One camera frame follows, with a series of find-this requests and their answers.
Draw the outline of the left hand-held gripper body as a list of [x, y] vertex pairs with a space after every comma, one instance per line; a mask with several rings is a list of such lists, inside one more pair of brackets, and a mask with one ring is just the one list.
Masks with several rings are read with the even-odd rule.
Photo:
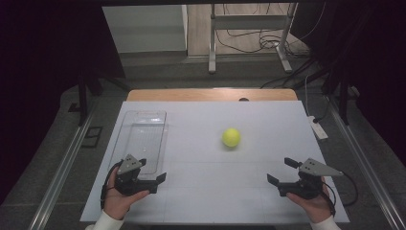
[[149, 191], [151, 194], [156, 194], [156, 180], [142, 180], [138, 178], [142, 167], [140, 160], [137, 160], [131, 154], [123, 159], [115, 178], [116, 190], [124, 196], [132, 196], [141, 191]]

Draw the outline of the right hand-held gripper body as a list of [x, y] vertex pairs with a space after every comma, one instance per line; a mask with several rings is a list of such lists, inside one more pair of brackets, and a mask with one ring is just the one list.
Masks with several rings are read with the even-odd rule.
[[295, 194], [304, 199], [313, 199], [323, 191], [323, 176], [342, 176], [344, 173], [312, 158], [308, 158], [297, 169], [297, 182], [279, 182], [280, 196]]

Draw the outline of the clear plastic container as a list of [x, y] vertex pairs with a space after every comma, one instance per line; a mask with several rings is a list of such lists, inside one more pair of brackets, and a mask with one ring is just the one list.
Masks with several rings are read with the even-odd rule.
[[138, 161], [146, 159], [139, 173], [140, 179], [154, 179], [162, 171], [168, 125], [163, 110], [126, 111], [114, 139], [109, 166], [131, 155]]

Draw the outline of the yellow tennis ball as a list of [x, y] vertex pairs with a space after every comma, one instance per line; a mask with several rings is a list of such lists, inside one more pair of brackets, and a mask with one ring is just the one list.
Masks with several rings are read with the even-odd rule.
[[223, 131], [221, 140], [225, 146], [234, 148], [240, 142], [240, 133], [236, 128], [227, 128]]

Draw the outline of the person's left hand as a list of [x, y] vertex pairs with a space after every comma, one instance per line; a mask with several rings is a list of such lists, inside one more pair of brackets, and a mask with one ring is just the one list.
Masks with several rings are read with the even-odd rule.
[[103, 210], [107, 215], [116, 220], [122, 220], [129, 211], [131, 205], [149, 195], [149, 191], [141, 191], [135, 195], [125, 196], [115, 188], [115, 178], [118, 168], [115, 168], [109, 176]]

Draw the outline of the person's right hand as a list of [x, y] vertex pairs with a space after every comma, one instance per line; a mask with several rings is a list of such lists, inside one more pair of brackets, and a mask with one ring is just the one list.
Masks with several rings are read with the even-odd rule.
[[326, 185], [323, 186], [323, 192], [313, 199], [304, 199], [291, 193], [287, 193], [286, 197], [302, 207], [312, 223], [320, 223], [331, 217], [329, 192]]

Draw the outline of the white power strip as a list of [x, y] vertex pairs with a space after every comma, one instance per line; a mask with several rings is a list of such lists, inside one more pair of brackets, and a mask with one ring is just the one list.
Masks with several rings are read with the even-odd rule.
[[326, 140], [328, 138], [327, 133], [322, 128], [322, 126], [316, 121], [316, 118], [314, 116], [309, 116], [308, 121], [317, 139]]

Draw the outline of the white board sheet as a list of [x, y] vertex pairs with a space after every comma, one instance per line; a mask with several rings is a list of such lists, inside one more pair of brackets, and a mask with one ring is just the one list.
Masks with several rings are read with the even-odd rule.
[[[131, 207], [127, 221], [263, 225], [307, 220], [267, 181], [268, 174], [283, 182], [297, 180], [285, 157], [324, 159], [301, 102], [125, 102], [119, 115], [130, 110], [167, 112], [162, 163], [167, 179], [156, 194]], [[234, 148], [222, 143], [227, 128], [240, 133]]]

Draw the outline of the black stand leg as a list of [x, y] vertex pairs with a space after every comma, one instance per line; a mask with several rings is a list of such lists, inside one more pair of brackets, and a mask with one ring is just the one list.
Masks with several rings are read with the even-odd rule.
[[338, 114], [345, 125], [349, 124], [348, 120], [348, 90], [349, 81], [346, 73], [334, 73], [331, 71], [322, 86], [322, 92], [331, 96], [338, 89]]
[[102, 85], [97, 77], [79, 75], [79, 126], [81, 127], [87, 117], [87, 89], [93, 96], [102, 94]]

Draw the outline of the white cabinet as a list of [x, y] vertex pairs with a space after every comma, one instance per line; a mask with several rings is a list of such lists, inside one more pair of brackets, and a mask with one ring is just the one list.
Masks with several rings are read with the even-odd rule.
[[119, 53], [187, 50], [185, 5], [103, 7]]

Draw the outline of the aluminium rail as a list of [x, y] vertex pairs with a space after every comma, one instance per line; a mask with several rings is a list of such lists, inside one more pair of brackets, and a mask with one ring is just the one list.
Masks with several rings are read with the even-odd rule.
[[68, 149], [65, 151], [62, 160], [57, 167], [56, 173], [34, 214], [32, 222], [29, 226], [29, 230], [45, 229], [52, 211], [54, 210], [54, 207], [56, 205], [56, 201], [61, 193], [63, 185], [77, 157], [80, 149], [80, 144], [84, 139], [88, 128], [90, 127], [92, 119], [93, 116], [88, 115], [78, 127], [73, 140], [68, 146]]
[[337, 102], [329, 98], [327, 98], [327, 100], [329, 102], [330, 113], [332, 114], [344, 139], [348, 143], [350, 152], [352, 153], [355, 162], [360, 167], [360, 171], [367, 180], [367, 183], [369, 184], [372, 193], [392, 230], [406, 230], [406, 221], [401, 217], [394, 201], [389, 195], [389, 192], [385, 188], [382, 181], [378, 178], [378, 174], [374, 171], [372, 164], [355, 138], [350, 126], [346, 125], [343, 119], [340, 117]]

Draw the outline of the grey metal desk frame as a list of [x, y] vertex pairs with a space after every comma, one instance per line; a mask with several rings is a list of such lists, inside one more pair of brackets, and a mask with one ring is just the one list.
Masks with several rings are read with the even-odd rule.
[[282, 67], [286, 73], [293, 71], [285, 53], [286, 39], [296, 10], [296, 3], [290, 3], [286, 15], [218, 15], [215, 13], [214, 4], [211, 4], [211, 35], [209, 52], [209, 73], [216, 70], [215, 32], [217, 30], [282, 30], [281, 40], [275, 48]]

